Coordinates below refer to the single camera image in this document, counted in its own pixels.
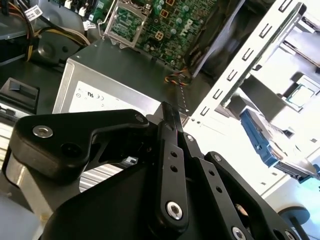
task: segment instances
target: cable connector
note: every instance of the cable connector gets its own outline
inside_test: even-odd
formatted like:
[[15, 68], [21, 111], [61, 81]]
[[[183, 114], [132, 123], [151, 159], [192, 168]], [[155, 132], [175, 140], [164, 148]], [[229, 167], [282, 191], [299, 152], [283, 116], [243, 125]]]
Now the cable connector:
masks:
[[81, 7], [79, 10], [79, 15], [84, 17], [86, 15], [87, 8], [85, 6]]
[[66, 0], [64, 2], [64, 7], [67, 9], [71, 9], [72, 0]]

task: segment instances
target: black mounting arm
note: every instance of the black mounting arm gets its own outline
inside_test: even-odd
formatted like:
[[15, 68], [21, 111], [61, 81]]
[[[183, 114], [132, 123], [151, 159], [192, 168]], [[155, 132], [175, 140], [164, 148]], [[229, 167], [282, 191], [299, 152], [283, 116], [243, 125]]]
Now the black mounting arm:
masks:
[[[2, 173], [41, 219], [42, 240], [299, 240], [221, 155], [201, 153], [178, 111], [160, 108], [159, 124], [134, 110], [17, 122]], [[79, 192], [83, 171], [128, 156], [138, 163]]]

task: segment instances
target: capacitor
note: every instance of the capacitor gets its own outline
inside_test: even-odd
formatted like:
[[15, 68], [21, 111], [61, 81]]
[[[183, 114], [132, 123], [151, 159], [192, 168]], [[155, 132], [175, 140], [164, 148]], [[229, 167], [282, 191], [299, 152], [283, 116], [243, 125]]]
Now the capacitor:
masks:
[[189, 7], [187, 5], [184, 5], [182, 7], [182, 10], [185, 11], [185, 12], [188, 12], [189, 11]]

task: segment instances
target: green circuit board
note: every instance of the green circuit board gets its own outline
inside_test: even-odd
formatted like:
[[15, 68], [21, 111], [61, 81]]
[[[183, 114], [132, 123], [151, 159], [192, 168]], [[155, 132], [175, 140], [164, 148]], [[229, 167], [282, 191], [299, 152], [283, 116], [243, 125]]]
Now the green circuit board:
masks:
[[[151, 6], [150, 14], [135, 45], [171, 66], [185, 67], [184, 55], [199, 34], [217, 0], [139, 0], [143, 8]], [[89, 16], [97, 23], [103, 21], [112, 0], [100, 0]], [[111, 31], [132, 41], [141, 18], [125, 8], [118, 8]]]

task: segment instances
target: hole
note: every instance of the hole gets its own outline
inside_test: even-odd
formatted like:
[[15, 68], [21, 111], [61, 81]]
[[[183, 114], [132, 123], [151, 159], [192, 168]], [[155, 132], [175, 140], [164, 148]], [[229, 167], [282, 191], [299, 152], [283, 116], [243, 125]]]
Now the hole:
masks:
[[286, 240], [285, 237], [282, 235], [282, 233], [277, 230], [277, 229], [273, 229], [273, 233], [276, 236], [277, 239], [279, 240]]
[[171, 206], [171, 211], [172, 211], [174, 214], [178, 214], [178, 213], [179, 213], [179, 208], [177, 208], [176, 206], [172, 205], [172, 206]]
[[81, 155], [81, 148], [74, 143], [63, 144], [61, 151], [68, 158], [77, 158]]
[[167, 129], [169, 129], [170, 131], [173, 131], [173, 130], [174, 130], [174, 128], [173, 128], [172, 126], [170, 126], [168, 123], [165, 124], [165, 127], [166, 127]]
[[222, 189], [220, 187], [216, 186], [215, 189], [222, 194]]
[[175, 157], [175, 158], [178, 157], [178, 155], [174, 151], [172, 151], [170, 153], [171, 153], [172, 157]]
[[69, 49], [66, 46], [63, 46], [62, 47], [62, 52], [67, 53], [67, 52], [69, 52]]
[[47, 129], [45, 129], [45, 128], [39, 128], [39, 130], [38, 130], [38, 132], [40, 133], [40, 134], [47, 134], [49, 131], [47, 130]]
[[172, 170], [172, 172], [175, 172], [175, 173], [178, 172], [178, 169], [176, 168], [176, 166], [171, 165], [170, 169]]

